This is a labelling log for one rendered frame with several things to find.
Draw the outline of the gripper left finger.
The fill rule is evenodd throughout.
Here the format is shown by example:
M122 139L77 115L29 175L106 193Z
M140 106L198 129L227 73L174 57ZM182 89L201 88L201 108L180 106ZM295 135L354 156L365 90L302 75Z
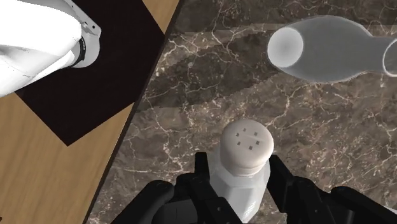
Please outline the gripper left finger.
M242 224L227 200L209 182L207 153L195 154L193 172L176 184L150 181L112 224Z

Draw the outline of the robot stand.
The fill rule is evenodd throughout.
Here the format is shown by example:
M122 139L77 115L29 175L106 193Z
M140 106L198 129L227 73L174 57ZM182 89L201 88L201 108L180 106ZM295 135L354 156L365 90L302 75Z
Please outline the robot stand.
M143 0L73 2L102 29L97 60L17 91L66 145L138 100L165 38Z

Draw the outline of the white salt shaker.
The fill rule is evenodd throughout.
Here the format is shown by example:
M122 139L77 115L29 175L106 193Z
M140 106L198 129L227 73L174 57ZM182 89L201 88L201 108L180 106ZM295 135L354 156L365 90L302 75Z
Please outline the white salt shaker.
M269 130L254 120L241 119L223 129L219 146L209 155L210 184L243 223L249 223L260 208L273 151Z

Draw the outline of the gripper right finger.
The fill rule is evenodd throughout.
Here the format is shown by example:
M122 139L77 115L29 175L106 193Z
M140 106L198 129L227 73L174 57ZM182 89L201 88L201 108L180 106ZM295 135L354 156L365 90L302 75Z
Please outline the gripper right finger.
M336 186L327 193L292 175L277 155L269 164L267 189L287 224L397 224L397 213L353 188Z

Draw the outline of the white vase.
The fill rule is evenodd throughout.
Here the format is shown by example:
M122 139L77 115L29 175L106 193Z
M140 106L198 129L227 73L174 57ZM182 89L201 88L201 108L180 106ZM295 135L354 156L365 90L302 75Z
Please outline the white vase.
M397 77L397 38L374 36L361 24L333 15L276 30L267 56L286 74L316 83L347 81L366 72Z

